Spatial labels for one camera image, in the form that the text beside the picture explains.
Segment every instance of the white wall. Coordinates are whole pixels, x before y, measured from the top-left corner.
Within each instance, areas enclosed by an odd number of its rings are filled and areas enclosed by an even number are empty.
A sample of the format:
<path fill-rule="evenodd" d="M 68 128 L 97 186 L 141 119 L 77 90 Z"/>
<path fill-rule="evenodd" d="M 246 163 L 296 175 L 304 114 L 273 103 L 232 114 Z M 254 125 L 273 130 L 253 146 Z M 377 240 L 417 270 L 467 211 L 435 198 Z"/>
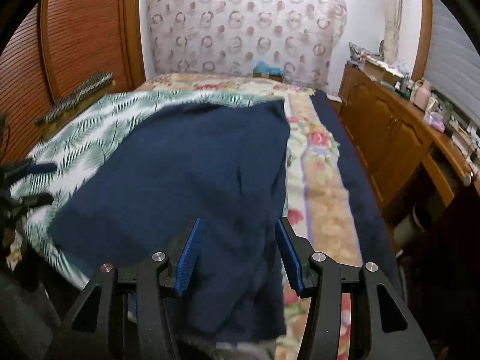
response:
<path fill-rule="evenodd" d="M 402 0 L 402 21 L 398 40 L 398 61 L 409 71 L 415 66 L 422 25 L 422 0 Z"/>
<path fill-rule="evenodd" d="M 328 74 L 329 95 L 337 96 L 345 62 L 350 59 L 349 42 L 376 52 L 385 34 L 382 0 L 345 0 L 348 19 L 342 37 L 332 52 Z"/>
<path fill-rule="evenodd" d="M 139 1 L 143 64 L 145 77 L 149 80 L 155 76 L 155 68 L 146 23 L 146 0 Z M 377 51 L 385 32 L 382 0 L 345 0 L 345 2 L 348 19 L 344 33 L 333 50 L 328 75 L 329 94 L 334 96 L 338 94 L 345 63 L 350 59 L 349 42 Z"/>

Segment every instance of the green leaf patterned blanket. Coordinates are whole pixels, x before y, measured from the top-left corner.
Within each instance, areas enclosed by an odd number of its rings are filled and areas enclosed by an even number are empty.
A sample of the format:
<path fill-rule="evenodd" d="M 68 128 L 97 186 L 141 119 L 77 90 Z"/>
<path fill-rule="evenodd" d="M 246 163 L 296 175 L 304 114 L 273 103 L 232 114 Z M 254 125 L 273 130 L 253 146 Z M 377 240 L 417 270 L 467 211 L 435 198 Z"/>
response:
<path fill-rule="evenodd" d="M 29 157 L 38 163 L 54 162 L 53 174 L 29 175 L 11 188 L 13 197 L 48 191 L 51 206 L 32 211 L 23 234 L 33 248 L 76 287 L 88 279 L 56 248 L 47 229 L 68 199 L 104 164 L 118 145 L 147 117 L 163 107 L 186 103 L 210 103 L 225 107 L 249 107 L 278 97 L 210 91 L 144 91 L 108 95 L 66 125 L 55 137 L 39 143 Z M 14 269 L 20 256 L 22 235 L 16 235 L 7 259 Z"/>

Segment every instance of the navy blue towel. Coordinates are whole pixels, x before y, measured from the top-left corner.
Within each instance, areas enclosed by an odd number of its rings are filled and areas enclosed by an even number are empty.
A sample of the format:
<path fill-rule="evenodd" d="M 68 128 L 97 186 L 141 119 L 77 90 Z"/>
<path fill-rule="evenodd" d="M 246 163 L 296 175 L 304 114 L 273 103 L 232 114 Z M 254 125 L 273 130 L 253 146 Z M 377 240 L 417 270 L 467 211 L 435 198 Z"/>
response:
<path fill-rule="evenodd" d="M 289 134 L 281 100 L 167 107 L 122 142 L 49 233 L 91 276 L 102 263 L 130 266 L 164 250 L 200 216 L 206 228 L 178 332 L 231 343 L 276 338 L 285 324 L 274 225 Z"/>
<path fill-rule="evenodd" d="M 335 111 L 328 103 L 326 94 L 316 91 L 311 101 L 320 121 L 340 143 L 338 169 L 342 175 L 343 185 L 349 192 L 350 210 L 363 261 L 377 263 L 395 289 L 401 293 L 400 276 L 392 244 L 388 238 L 388 229 L 357 152 Z"/>

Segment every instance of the blue gripper pad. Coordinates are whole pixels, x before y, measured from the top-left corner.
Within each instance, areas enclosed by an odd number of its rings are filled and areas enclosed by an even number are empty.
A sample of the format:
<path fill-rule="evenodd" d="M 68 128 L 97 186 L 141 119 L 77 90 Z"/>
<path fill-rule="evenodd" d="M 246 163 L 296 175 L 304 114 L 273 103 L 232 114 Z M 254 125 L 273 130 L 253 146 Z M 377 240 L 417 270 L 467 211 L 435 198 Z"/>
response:
<path fill-rule="evenodd" d="M 300 264 L 290 236 L 281 219 L 277 220 L 277 223 L 275 224 L 275 238 L 277 240 L 278 249 L 280 250 L 283 265 L 285 266 L 286 276 L 289 279 L 290 287 L 297 293 L 297 296 L 300 296 L 304 290 L 302 265 Z"/>
<path fill-rule="evenodd" d="M 191 275 L 194 271 L 198 252 L 200 250 L 202 228 L 202 220 L 200 218 L 197 218 L 185 243 L 183 252 L 178 260 L 177 277 L 174 285 L 174 291 L 177 293 L 177 296 L 181 297 L 183 291 L 188 288 L 188 285 L 190 283 Z"/>

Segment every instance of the bed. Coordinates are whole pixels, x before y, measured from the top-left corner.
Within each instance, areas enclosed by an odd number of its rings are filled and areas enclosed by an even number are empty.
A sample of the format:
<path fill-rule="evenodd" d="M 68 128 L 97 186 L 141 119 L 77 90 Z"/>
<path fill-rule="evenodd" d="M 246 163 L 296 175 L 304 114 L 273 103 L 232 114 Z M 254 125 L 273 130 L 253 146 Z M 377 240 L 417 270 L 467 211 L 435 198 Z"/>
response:
<path fill-rule="evenodd" d="M 56 200 L 52 207 L 37 210 L 28 217 L 23 224 L 23 234 L 17 234 L 12 246 L 10 264 L 14 266 L 25 238 L 70 283 L 83 288 L 87 275 L 70 263 L 49 237 L 49 223 L 148 116 L 169 105 L 195 103 L 205 98 L 226 105 L 226 97 L 230 107 L 250 107 L 265 99 L 285 99 L 290 136 L 284 214 L 296 233 L 307 237 L 316 250 L 339 263 L 354 266 L 362 264 L 363 254 L 364 259 L 376 261 L 397 286 L 398 273 L 395 273 L 385 224 L 354 148 L 325 94 L 314 95 L 314 91 L 307 88 L 267 79 L 211 75 L 170 74 L 147 81 L 136 92 L 106 96 L 49 143 L 37 145 L 29 156 L 39 162 L 61 163 L 63 171 L 61 175 L 29 176 L 13 186 L 14 196 L 47 189 Z M 105 136 L 111 141 L 107 147 L 99 143 Z M 89 154 L 82 157 L 78 154 L 82 151 L 79 148 L 86 146 Z M 275 358 L 295 359 L 309 301 L 299 300 L 284 282 L 286 334 L 277 339 Z M 347 358 L 349 341 L 350 297 L 344 294 L 339 359 Z"/>

